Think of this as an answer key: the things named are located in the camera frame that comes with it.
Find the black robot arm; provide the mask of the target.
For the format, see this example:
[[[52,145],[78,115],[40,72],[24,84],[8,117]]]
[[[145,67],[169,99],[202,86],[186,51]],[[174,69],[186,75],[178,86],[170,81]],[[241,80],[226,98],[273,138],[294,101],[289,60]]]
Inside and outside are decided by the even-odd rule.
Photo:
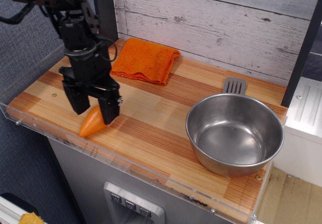
[[[61,67],[59,72],[63,75],[64,91],[73,110],[82,114],[90,107],[89,97],[97,98],[104,123],[111,124],[120,114],[120,86],[110,76],[109,39],[98,34],[100,20],[89,1],[13,1],[25,3],[25,6],[12,17],[1,18],[1,22],[19,24],[38,5],[63,40],[71,66]]]

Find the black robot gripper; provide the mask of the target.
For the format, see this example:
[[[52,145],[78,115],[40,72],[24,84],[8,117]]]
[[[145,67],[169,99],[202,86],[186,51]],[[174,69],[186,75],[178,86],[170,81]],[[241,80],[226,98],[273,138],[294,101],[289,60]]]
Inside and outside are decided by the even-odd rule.
[[[89,97],[98,99],[105,125],[111,124],[120,114],[122,102],[119,84],[110,76],[111,63],[107,51],[66,51],[71,66],[63,66],[65,94],[77,115],[89,107]]]

